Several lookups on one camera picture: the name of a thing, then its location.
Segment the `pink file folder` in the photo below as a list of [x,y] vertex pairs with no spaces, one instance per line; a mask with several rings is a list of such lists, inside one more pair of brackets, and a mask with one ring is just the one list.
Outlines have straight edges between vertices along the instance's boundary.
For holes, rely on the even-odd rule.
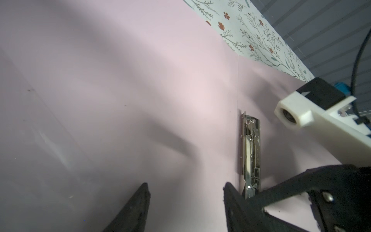
[[182,1],[1,1],[1,231],[100,232],[146,182],[146,231],[225,232],[242,111],[263,189],[337,164],[274,115],[301,85]]

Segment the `metal folder clip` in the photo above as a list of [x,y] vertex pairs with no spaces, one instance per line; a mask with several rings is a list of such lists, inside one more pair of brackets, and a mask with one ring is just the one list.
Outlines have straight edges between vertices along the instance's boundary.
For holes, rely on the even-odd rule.
[[242,114],[242,196],[251,198],[260,192],[260,120]]

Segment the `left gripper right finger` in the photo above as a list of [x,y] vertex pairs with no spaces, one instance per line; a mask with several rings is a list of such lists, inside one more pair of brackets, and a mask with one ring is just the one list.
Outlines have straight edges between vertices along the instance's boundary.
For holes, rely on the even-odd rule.
[[264,208],[310,190],[306,181],[285,181],[258,195],[245,199],[227,182],[223,188],[229,232],[303,232],[304,229],[274,217]]

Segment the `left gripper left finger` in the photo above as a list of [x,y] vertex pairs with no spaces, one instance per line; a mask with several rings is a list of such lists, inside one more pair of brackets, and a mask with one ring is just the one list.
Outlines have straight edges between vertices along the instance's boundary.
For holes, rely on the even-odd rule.
[[143,183],[103,232],[144,232],[151,194]]

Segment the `floral table mat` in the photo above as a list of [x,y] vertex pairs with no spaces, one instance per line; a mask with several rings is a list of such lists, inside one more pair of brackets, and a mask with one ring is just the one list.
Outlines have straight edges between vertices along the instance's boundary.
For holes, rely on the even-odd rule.
[[185,3],[238,55],[304,82],[315,78],[251,1],[188,0]]

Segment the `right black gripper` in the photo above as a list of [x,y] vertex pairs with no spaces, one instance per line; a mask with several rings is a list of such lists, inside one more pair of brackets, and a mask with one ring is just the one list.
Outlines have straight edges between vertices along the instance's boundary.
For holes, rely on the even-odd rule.
[[330,165],[308,169],[246,201],[249,232],[302,232],[264,212],[264,207],[306,192],[322,232],[371,230],[371,169]]

